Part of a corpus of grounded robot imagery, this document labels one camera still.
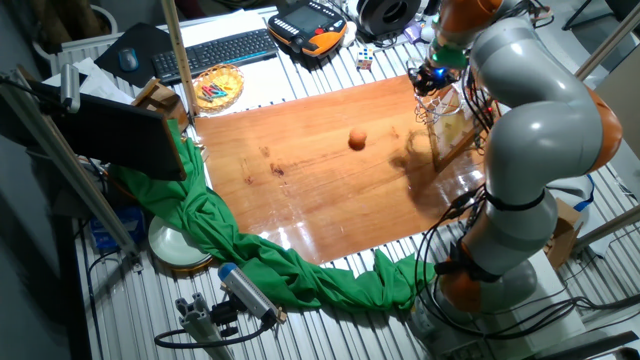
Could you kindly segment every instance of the keyboard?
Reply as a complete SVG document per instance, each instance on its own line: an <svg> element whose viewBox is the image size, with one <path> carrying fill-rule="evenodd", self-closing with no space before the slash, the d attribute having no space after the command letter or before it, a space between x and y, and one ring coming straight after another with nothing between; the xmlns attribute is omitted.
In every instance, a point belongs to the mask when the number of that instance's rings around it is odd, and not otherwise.
<svg viewBox="0 0 640 360"><path fill-rule="evenodd" d="M275 57L278 47L267 29L231 35L186 48L191 75L197 76L218 64L245 65ZM151 57L156 75L163 84L180 81L178 63L173 51Z"/></svg>

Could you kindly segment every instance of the blue box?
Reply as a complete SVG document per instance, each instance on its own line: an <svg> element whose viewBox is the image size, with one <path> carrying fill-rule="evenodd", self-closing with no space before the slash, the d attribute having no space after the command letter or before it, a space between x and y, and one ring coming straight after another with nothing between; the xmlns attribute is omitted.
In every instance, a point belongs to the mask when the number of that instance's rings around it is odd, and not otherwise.
<svg viewBox="0 0 640 360"><path fill-rule="evenodd" d="M144 214L142 209L137 206L130 206L115 210L118 219L127 229L129 235L136 243L139 243L147 236L147 229L145 227ZM113 249L118 246L111 234L105 229L100 220L95 216L89 222L91 229L91 236L96 242L98 249Z"/></svg>

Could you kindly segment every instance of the metal pole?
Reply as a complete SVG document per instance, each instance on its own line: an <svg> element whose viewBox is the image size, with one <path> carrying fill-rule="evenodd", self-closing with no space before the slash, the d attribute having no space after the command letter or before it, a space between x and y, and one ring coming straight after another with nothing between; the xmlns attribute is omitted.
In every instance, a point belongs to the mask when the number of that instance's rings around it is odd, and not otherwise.
<svg viewBox="0 0 640 360"><path fill-rule="evenodd" d="M572 253L575 255L594 241L600 240L602 237L618 231L621 228L640 221L640 205L625 212L624 214L614 218L611 221L602 224L600 227L592 230L590 233L581 236L576 240Z"/></svg>
<svg viewBox="0 0 640 360"><path fill-rule="evenodd" d="M171 37L171 43L173 45L173 53L176 55L180 81L184 88L184 94L187 97L187 104L189 104L189 115L191 117L191 121L194 121L194 117L198 115L199 112L198 100L196 99L196 92L193 89L193 83L191 82L191 68L189 68L187 50L185 50L184 43L182 42L182 33L180 32L180 22L178 20L176 4L174 3L174 0L161 0L160 2L162 3L162 9L164 10L164 18L167 21L167 29L169 29L169 36Z"/></svg>
<svg viewBox="0 0 640 360"><path fill-rule="evenodd" d="M604 59L609 56L613 49L618 46L620 41L627 36L638 24L640 23L640 3L631 10L624 20L620 23L620 26L609 35L609 37L591 54L587 61L582 64L580 69L576 71L576 77L580 81L591 74L591 72L598 66Z"/></svg>
<svg viewBox="0 0 640 360"><path fill-rule="evenodd" d="M14 72L12 80L29 87L26 80ZM33 97L10 85L1 85L0 94L16 112L20 120L35 137L40 146L51 157L71 186L78 192L89 209L113 236L120 249L131 257L137 257L138 248L122 225L122 222L104 199L98 188L91 182L87 172L80 167L76 155L64 139L51 117L42 115Z"/></svg>

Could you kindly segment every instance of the orange device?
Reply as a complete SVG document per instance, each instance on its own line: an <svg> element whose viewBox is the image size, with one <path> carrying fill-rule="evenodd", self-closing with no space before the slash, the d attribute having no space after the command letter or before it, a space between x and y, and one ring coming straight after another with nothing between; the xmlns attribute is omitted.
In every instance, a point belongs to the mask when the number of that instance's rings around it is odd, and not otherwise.
<svg viewBox="0 0 640 360"><path fill-rule="evenodd" d="M344 17L313 1L289 6L269 19L267 25L276 40L312 57L336 48L347 30Z"/></svg>

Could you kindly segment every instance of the computer mouse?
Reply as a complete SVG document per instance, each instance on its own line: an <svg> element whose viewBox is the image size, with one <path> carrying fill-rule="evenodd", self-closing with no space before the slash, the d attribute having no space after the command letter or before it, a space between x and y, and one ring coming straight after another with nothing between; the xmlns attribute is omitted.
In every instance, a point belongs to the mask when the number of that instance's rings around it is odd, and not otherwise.
<svg viewBox="0 0 640 360"><path fill-rule="evenodd" d="M138 69L138 58L136 57L136 51L132 48L125 48L118 52L118 61L120 62L120 69L122 71L136 71Z"/></svg>

